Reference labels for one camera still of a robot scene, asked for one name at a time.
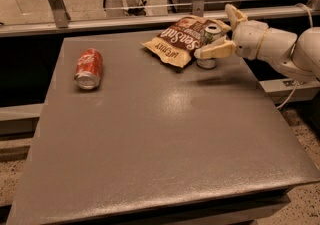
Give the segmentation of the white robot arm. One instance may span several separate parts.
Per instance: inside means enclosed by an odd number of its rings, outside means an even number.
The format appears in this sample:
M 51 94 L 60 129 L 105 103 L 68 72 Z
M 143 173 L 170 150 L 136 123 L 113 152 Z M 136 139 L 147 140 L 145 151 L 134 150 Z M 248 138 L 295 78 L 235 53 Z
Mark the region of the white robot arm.
M 225 6 L 232 38 L 220 37 L 194 53 L 197 59 L 226 58 L 232 54 L 261 60 L 275 71 L 300 82 L 320 80 L 320 28 L 311 27 L 300 36 L 249 20 L 231 4 Z

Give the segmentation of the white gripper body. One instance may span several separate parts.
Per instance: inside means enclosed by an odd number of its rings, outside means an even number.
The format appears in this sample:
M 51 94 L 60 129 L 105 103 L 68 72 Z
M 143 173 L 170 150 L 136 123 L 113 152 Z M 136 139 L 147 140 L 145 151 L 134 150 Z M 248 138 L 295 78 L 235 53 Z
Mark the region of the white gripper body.
M 232 34 L 238 56 L 258 59 L 270 66 L 280 65 L 281 60 L 291 53 L 297 38 L 295 33 L 256 20 L 240 23 Z

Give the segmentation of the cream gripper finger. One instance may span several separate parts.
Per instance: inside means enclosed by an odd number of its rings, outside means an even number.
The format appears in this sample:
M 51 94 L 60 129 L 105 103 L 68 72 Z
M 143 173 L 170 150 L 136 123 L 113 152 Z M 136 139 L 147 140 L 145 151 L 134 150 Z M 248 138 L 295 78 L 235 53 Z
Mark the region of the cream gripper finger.
M 227 14 L 232 30 L 235 30 L 240 23 L 248 20 L 247 15 L 232 4 L 225 5 L 225 13 Z
M 194 56 L 197 59 L 226 58 L 231 56 L 236 50 L 233 41 L 218 39 L 215 42 L 196 49 Z

